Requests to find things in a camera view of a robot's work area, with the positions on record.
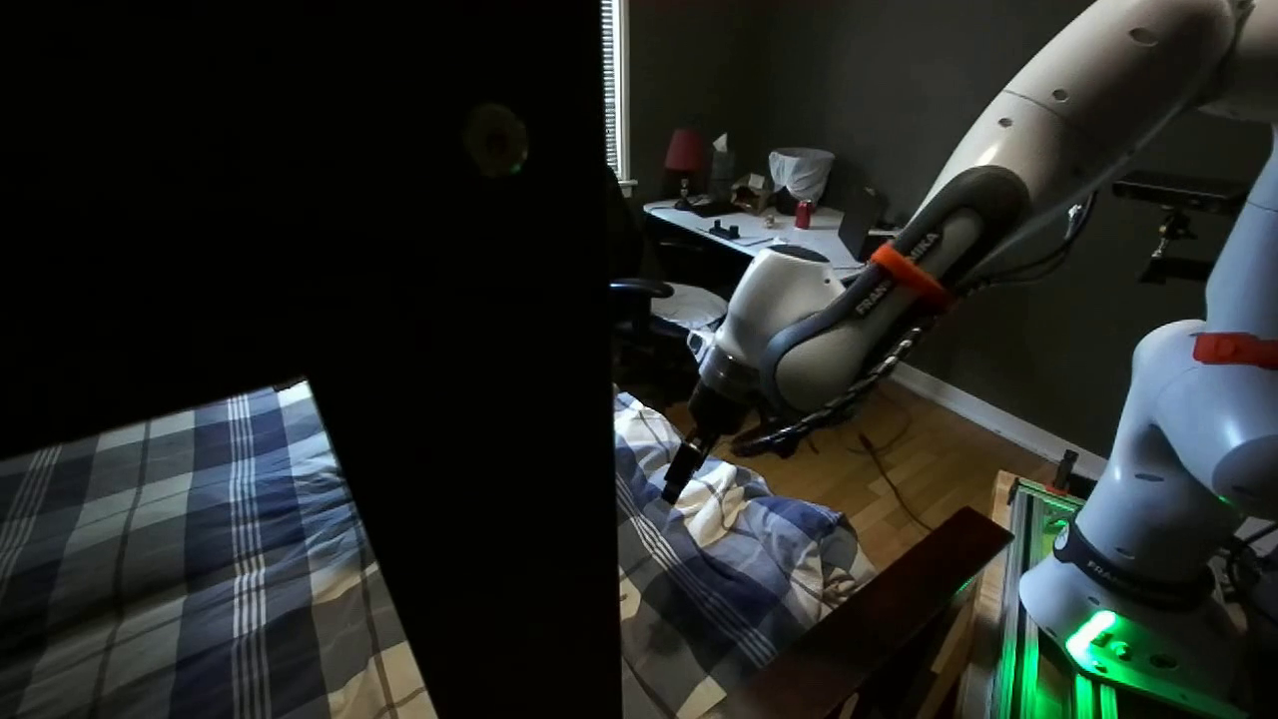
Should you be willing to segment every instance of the bed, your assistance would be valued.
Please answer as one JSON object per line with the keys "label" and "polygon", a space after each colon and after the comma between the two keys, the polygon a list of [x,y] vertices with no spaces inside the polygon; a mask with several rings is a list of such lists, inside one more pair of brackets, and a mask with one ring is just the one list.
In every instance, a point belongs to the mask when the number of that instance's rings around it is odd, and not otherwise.
{"label": "bed", "polygon": [[307,384],[0,465],[0,715],[435,715]]}
{"label": "bed", "polygon": [[[711,715],[869,578],[840,513],[614,397],[622,715]],[[435,715],[307,384],[0,465],[0,715]]]}

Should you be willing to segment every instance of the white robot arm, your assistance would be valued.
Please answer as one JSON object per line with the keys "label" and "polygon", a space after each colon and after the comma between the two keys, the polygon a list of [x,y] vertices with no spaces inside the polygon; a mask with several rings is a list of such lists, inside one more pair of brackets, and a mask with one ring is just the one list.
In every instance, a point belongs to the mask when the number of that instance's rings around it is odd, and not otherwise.
{"label": "white robot arm", "polygon": [[[948,304],[1056,251],[1044,228],[1183,112],[1278,119],[1278,0],[1098,0],[989,100],[852,288],[808,255],[757,255],[700,360],[672,488],[749,409],[801,437],[856,404]],[[1246,707],[1206,574],[1246,517],[1278,517],[1278,160],[1209,271],[1206,320],[1137,343],[1105,477],[1024,578],[1025,616],[1082,670]],[[1098,612],[1117,624],[1079,645]]]}

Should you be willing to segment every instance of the desk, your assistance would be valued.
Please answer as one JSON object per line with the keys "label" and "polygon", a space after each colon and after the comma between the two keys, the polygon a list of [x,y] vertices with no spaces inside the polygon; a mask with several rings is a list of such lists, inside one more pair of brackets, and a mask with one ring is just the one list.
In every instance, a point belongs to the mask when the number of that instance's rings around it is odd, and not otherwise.
{"label": "desk", "polygon": [[[811,228],[795,228],[795,216],[776,216],[776,224],[768,224],[768,216],[755,216],[755,213],[700,216],[700,213],[675,208],[675,201],[651,201],[651,203],[644,203],[644,216],[651,216],[668,228],[679,228],[687,236],[700,236],[707,243],[729,248],[739,255],[757,255],[769,243],[799,243],[799,248],[825,255],[829,271],[840,280],[852,280],[861,271],[861,263],[840,239],[843,213],[836,213],[836,208],[820,208],[811,216]],[[736,228],[739,236],[736,239],[713,236],[711,233],[713,219],[720,219],[720,228]]]}

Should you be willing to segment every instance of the black cable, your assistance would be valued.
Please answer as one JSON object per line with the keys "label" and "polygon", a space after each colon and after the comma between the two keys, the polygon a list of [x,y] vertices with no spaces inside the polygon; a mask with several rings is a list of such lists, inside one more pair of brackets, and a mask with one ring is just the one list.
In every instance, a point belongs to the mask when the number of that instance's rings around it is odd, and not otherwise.
{"label": "black cable", "polygon": [[886,484],[886,492],[893,496],[893,504],[904,509],[904,517],[912,517],[922,533],[932,533],[932,524],[925,524],[925,521],[908,504],[904,488],[893,488],[893,480],[889,480],[889,470],[886,470],[886,465],[882,465],[877,446],[873,446],[861,433],[856,433],[856,441],[865,446],[865,454],[869,454],[869,465],[873,465],[877,480]]}
{"label": "black cable", "polygon": [[882,441],[882,445],[873,445],[873,453],[882,454],[882,453],[889,453],[889,446],[912,433],[912,412],[908,412],[908,404],[904,404],[904,399],[889,399],[889,397],[882,397],[882,393],[877,393],[877,399],[882,399],[882,404],[889,404],[889,409],[898,412],[893,433],[886,433],[886,441]]}

